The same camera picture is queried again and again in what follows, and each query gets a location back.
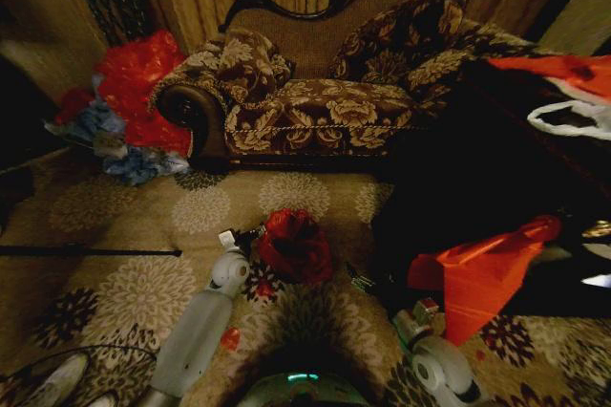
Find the orange plastic bag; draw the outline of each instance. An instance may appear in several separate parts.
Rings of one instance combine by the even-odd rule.
[[[539,216],[519,230],[411,262],[408,286],[444,291],[446,338],[461,345],[494,318],[521,286],[529,263],[554,240],[560,221]]]

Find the floor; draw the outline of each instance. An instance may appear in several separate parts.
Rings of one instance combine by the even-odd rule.
[[[68,404],[87,405],[115,390],[120,405],[129,405],[188,300],[207,283],[221,254],[217,233],[254,227],[282,207],[307,209],[326,232],[336,267],[332,281],[283,283],[255,249],[230,332],[182,405],[231,405],[270,360],[281,369],[288,350],[298,352],[293,362],[299,364],[320,357],[321,371],[349,378],[375,405],[434,405],[408,370],[386,312],[350,285],[343,268],[349,260],[364,270],[374,255],[369,223],[390,184],[365,174],[239,171],[127,187],[71,150],[31,169],[35,193],[12,211],[3,246],[76,243],[183,253],[55,256],[34,249],[31,256],[0,257],[0,405],[22,401],[79,351],[90,363]],[[609,320],[499,316],[460,350],[503,406],[609,402]]]

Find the decorative throw pillow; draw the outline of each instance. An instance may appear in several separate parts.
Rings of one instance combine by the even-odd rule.
[[[258,103],[290,79],[291,65],[267,37],[244,28],[227,32],[217,79],[240,104]]]
[[[402,84],[411,69],[450,46],[464,8],[464,0],[408,0],[380,12],[348,35],[329,74]]]

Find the sofa backrest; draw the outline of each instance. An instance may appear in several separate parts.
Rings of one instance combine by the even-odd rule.
[[[275,42],[281,54],[297,64],[293,77],[326,77],[332,57],[346,36],[376,13],[402,1],[405,0],[352,0],[329,16],[315,14],[324,17],[316,20],[307,14],[287,16],[266,9],[242,9],[228,19],[230,27],[255,30]]]

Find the black fabric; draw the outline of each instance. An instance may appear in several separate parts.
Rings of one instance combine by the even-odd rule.
[[[409,137],[420,147],[396,148],[395,190],[372,222],[378,278],[392,272],[404,282],[419,253],[513,231],[578,203],[580,184],[508,119],[469,94],[453,98],[433,130]]]

